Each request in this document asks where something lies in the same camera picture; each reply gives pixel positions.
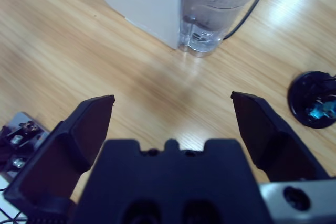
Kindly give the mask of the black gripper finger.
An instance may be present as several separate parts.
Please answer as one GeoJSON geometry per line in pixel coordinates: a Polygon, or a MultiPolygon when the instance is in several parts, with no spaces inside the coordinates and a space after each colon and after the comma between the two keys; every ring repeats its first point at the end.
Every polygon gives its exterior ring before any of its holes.
{"type": "Polygon", "coordinates": [[[289,124],[256,95],[232,92],[237,123],[253,163],[271,182],[330,176],[289,124]]]}
{"type": "Polygon", "coordinates": [[[105,141],[113,95],[81,102],[61,121],[4,192],[19,210],[68,210],[80,176],[91,169],[105,141]]]}

